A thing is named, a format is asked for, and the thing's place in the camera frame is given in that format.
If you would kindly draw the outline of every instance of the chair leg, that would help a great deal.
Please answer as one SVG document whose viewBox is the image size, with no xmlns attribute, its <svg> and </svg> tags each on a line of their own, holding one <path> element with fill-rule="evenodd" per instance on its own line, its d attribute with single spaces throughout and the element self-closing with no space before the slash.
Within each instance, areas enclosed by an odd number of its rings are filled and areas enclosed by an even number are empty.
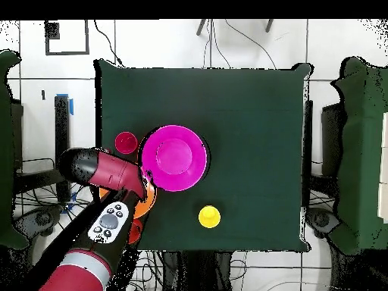
<svg viewBox="0 0 388 291">
<path fill-rule="evenodd" d="M 199 36 L 201 34 L 202 28 L 205 25 L 205 21 L 206 21 L 206 19 L 201 19 L 201 22 L 199 23 L 199 27 L 198 27 L 198 30 L 197 30 L 197 36 Z"/>
<path fill-rule="evenodd" d="M 266 33 L 269 33 L 269 32 L 270 32 L 270 28 L 271 28 L 273 22 L 274 22 L 274 19 L 270 19 L 270 20 L 268 21 L 267 27 L 265 28 L 265 32 L 266 32 Z"/>
</svg>

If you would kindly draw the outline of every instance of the magenta plate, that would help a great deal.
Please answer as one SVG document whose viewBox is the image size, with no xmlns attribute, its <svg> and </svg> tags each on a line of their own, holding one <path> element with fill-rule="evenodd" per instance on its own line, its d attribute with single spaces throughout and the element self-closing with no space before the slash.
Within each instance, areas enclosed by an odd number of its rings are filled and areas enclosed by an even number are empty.
<svg viewBox="0 0 388 291">
<path fill-rule="evenodd" d="M 142 171 L 159 188 L 183 191 L 201 179 L 206 157 L 205 145 L 197 134 L 186 127 L 167 125 L 146 140 Z"/>
</svg>

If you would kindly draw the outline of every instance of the dark green tablecloth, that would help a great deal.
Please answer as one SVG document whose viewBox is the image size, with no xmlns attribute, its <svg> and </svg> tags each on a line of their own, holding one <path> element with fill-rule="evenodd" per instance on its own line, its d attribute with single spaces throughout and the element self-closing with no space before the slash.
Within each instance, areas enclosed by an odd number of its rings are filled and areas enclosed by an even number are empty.
<svg viewBox="0 0 388 291">
<path fill-rule="evenodd" d="M 102 95 L 97 145 L 124 157 L 114 149 L 121 131 L 141 140 L 155 127 L 179 124 L 211 151 L 205 179 L 184 192 L 158 191 L 140 249 L 307 250 L 299 234 L 308 64 L 295 70 L 130 69 L 100 60 L 95 68 Z M 199 223 L 205 205 L 221 213 L 213 229 Z"/>
</svg>

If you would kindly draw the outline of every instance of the cup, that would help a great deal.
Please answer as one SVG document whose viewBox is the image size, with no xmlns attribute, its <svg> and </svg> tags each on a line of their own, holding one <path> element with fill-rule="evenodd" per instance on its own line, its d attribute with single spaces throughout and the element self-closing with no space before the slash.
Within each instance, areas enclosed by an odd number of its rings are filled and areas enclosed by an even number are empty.
<svg viewBox="0 0 388 291">
<path fill-rule="evenodd" d="M 121 154 L 130 154 L 137 147 L 137 139 L 130 132 L 122 132 L 116 136 L 114 146 Z"/>
</svg>

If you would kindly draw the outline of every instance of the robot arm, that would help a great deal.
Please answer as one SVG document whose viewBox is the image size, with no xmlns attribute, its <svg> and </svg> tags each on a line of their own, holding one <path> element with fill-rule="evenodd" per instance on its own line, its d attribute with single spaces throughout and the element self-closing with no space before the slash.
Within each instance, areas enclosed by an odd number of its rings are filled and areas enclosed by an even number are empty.
<svg viewBox="0 0 388 291">
<path fill-rule="evenodd" d="M 74 241 L 39 291 L 105 291 L 128 243 L 134 208 L 146 197 L 140 169 L 97 149 L 69 149 L 60 172 L 80 184 L 121 190 Z"/>
</svg>

